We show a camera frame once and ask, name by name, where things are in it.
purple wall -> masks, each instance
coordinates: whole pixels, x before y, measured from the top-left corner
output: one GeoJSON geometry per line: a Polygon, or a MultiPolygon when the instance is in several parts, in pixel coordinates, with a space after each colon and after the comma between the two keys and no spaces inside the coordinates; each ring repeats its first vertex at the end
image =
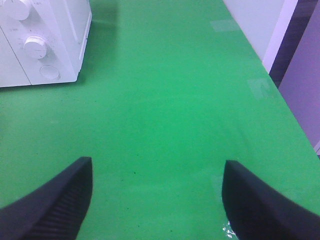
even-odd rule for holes
{"type": "Polygon", "coordinates": [[[320,1],[279,91],[315,147],[320,141],[320,1]]]}

white knob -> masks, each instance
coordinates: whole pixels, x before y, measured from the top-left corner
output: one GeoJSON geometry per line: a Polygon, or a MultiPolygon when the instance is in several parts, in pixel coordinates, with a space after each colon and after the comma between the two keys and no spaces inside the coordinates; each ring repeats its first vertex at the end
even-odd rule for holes
{"type": "Polygon", "coordinates": [[[29,17],[32,4],[29,0],[4,0],[4,11],[15,20],[25,20],[29,17]]]}
{"type": "Polygon", "coordinates": [[[23,49],[33,59],[42,59],[47,55],[46,41],[39,36],[28,37],[23,49]]]}

green surface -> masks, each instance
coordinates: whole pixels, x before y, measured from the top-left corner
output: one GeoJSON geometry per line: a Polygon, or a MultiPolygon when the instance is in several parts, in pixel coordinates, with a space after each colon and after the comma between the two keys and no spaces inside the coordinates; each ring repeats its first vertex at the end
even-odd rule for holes
{"type": "Polygon", "coordinates": [[[320,214],[319,159],[222,0],[92,0],[75,83],[0,89],[0,207],[80,156],[78,240],[226,240],[226,159],[320,214]]]}

green table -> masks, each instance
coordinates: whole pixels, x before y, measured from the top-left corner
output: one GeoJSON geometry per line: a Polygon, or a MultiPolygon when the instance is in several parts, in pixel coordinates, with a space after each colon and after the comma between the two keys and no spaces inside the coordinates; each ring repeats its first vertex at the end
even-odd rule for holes
{"type": "Polygon", "coordinates": [[[226,240],[233,159],[320,214],[319,159],[222,0],[91,6],[76,83],[0,89],[0,207],[92,156],[78,240],[226,240]]]}

